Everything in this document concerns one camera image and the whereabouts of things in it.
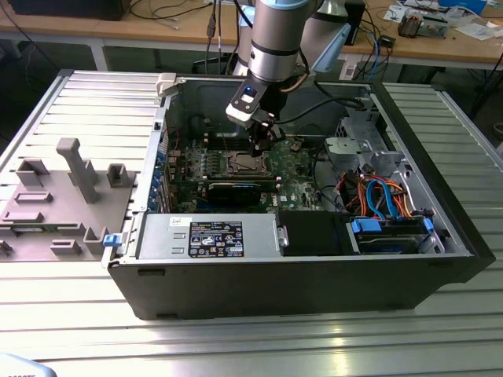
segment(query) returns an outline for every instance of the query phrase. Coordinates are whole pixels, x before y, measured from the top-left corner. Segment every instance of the circuit board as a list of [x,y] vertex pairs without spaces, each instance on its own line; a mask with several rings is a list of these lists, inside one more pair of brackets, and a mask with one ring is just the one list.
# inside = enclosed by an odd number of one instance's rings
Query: circuit board
[[[246,151],[208,148],[196,141],[182,147],[171,159],[170,192],[178,213],[273,213],[277,210],[321,210],[312,178],[307,148],[292,148],[293,139],[282,141],[252,158]],[[208,199],[212,185],[259,188],[254,205],[215,206]]]

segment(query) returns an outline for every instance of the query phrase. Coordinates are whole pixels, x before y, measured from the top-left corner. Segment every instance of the workbench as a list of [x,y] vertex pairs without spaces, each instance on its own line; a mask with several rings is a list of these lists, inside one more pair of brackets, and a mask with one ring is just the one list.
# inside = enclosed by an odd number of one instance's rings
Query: workbench
[[[495,38],[479,41],[450,29],[446,38],[420,37],[415,39],[398,36],[397,23],[381,20],[392,0],[369,0],[369,11],[383,34],[396,38],[390,63],[427,65],[432,67],[492,69],[503,52],[501,41]],[[152,6],[168,4],[167,0],[152,0]],[[184,5],[162,14],[180,13],[202,6],[202,0],[188,0]],[[40,42],[56,42],[86,45],[91,48],[98,71],[108,71],[104,48],[122,46],[146,49],[181,49],[204,51],[207,44],[206,27],[211,7],[179,16],[179,30],[153,20],[142,20],[126,13],[121,21],[103,21],[48,16],[16,15],[6,4],[11,17],[26,31],[30,38]],[[135,11],[149,16],[147,1],[139,3]],[[502,11],[488,8],[484,16],[503,16]],[[222,6],[222,51],[232,52],[236,43],[236,19],[232,5]],[[0,12],[0,39],[23,40],[24,37]],[[216,50],[217,38],[212,49]],[[354,65],[366,60],[372,47],[364,33],[359,32],[354,46],[344,46],[340,59],[345,60],[341,78],[352,75]]]
[[[159,104],[156,80],[121,72],[58,76],[0,157],[0,210],[24,157],[68,169],[54,151],[60,137],[77,137],[97,170],[124,163],[141,174]],[[143,321],[99,261],[0,262],[0,352],[40,361],[58,377],[501,375],[503,178],[487,163],[497,157],[444,93],[388,89],[410,112],[453,106],[445,124],[416,128],[497,257],[474,279],[447,285],[410,311]],[[472,195],[482,186],[483,195]]]

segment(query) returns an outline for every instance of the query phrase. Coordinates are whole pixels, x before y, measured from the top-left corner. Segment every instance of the white sticker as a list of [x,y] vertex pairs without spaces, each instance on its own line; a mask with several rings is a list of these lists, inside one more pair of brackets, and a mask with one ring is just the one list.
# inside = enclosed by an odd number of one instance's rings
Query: white sticker
[[14,232],[43,232],[41,228],[13,228]]
[[192,218],[170,218],[170,226],[190,226]]

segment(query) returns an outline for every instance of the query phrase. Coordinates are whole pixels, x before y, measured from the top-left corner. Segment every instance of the side panel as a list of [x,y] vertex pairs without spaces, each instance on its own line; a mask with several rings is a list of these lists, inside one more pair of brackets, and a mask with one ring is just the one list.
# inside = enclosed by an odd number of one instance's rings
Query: side panel
[[494,262],[495,257],[493,253],[491,253],[473,221],[464,211],[458,198],[439,172],[430,155],[424,149],[424,146],[407,122],[406,117],[395,105],[390,94],[382,84],[373,85],[373,92],[375,93],[375,98],[378,100],[377,107],[387,120],[388,126],[394,131],[397,140],[399,140],[398,143],[401,144],[402,150],[409,157],[410,163],[419,170],[417,173],[422,174],[424,177],[432,194],[444,210],[463,244],[471,254],[476,255],[476,258],[473,258],[470,269],[463,272],[455,281],[466,282],[470,280]]
[[413,309],[470,258],[303,263],[114,265],[137,317],[215,318]]

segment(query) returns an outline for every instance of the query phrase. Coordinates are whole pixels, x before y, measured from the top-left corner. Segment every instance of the floor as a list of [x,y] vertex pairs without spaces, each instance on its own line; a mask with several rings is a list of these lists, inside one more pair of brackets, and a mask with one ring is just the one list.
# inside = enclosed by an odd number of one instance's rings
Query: floor
[[[39,46],[50,56],[60,68],[94,70],[94,61],[86,46],[58,45],[55,43],[40,43]],[[12,60],[3,57],[0,60],[0,151],[8,144],[24,119],[43,95],[45,88],[53,80],[56,70],[45,60],[43,55],[33,45],[24,42],[20,45],[22,57]],[[123,47],[108,47],[107,56],[114,71],[175,71],[190,73],[192,62],[204,58],[204,53],[195,51],[160,52],[163,67],[156,68],[154,54],[150,49],[128,49]],[[339,70],[324,75],[322,80],[336,80]],[[397,64],[390,64],[384,81],[395,81],[402,69]],[[409,66],[401,74],[402,82],[421,82],[428,72],[427,67]],[[216,66],[210,67],[209,73],[216,73]],[[434,84],[444,87],[451,97],[467,111],[476,95],[477,87],[483,82],[481,72],[472,75],[465,69],[448,68],[444,73],[438,73]],[[481,129],[493,145],[499,145],[492,131],[495,123],[503,122],[503,93],[496,93],[487,102],[484,109],[475,118],[475,124]]]

